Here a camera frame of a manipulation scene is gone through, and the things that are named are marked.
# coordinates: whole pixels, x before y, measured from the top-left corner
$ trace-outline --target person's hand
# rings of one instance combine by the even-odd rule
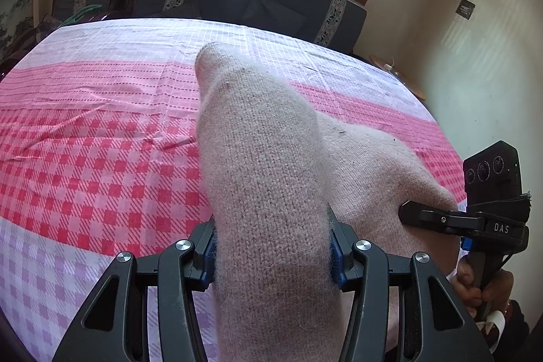
[[[482,293],[480,289],[473,287],[474,277],[473,267],[468,262],[468,257],[464,256],[458,263],[458,269],[456,275],[451,280],[451,284],[468,309],[471,317],[475,317],[477,307],[483,302],[491,303],[490,311],[499,310],[505,314],[512,291],[512,273],[503,269],[499,270]]]

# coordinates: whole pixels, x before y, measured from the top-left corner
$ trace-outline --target pink bedsheet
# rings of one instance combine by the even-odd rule
[[[221,41],[290,82],[319,111],[404,141],[459,204],[462,162],[395,78],[274,33],[181,19],[62,28],[0,83],[0,305],[38,361],[51,360],[115,253],[146,255],[211,215],[200,179],[196,54]],[[217,360],[210,293],[195,299]],[[150,355],[160,358],[156,293]]]

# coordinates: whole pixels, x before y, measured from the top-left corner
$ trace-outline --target metal bolt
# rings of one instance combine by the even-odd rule
[[[192,243],[188,239],[181,239],[175,243],[175,248],[177,250],[188,250],[192,247]]]
[[[119,261],[120,263],[130,261],[131,258],[132,254],[130,252],[121,252],[117,255],[117,261]]]
[[[424,253],[424,252],[417,252],[415,255],[415,259],[419,263],[423,263],[423,264],[430,261],[430,257],[428,256],[428,253]]]
[[[358,250],[370,250],[371,249],[371,243],[369,241],[366,241],[365,239],[361,239],[356,242],[356,248]]]

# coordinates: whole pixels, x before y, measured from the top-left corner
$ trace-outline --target bed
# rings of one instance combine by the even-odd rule
[[[465,207],[462,162],[393,76],[327,48],[218,22],[127,19],[55,31],[0,83],[0,307],[37,361],[119,251],[153,254],[211,209],[200,180],[196,54],[221,41],[316,110],[395,135]],[[217,360],[211,293],[195,298]],[[160,359],[156,292],[149,351]]]

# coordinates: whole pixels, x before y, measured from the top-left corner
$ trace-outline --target camera lens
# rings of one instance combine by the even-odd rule
[[[490,175],[490,165],[483,161],[482,163],[479,163],[479,167],[477,168],[477,175],[479,176],[479,180],[485,181],[488,179],[488,176]]]
[[[475,180],[475,172],[473,172],[473,169],[469,169],[468,172],[466,172],[466,181],[468,184],[473,183]]]
[[[494,168],[494,172],[501,173],[501,171],[503,171],[503,158],[500,156],[497,156],[494,159],[494,163],[492,164],[492,166]]]

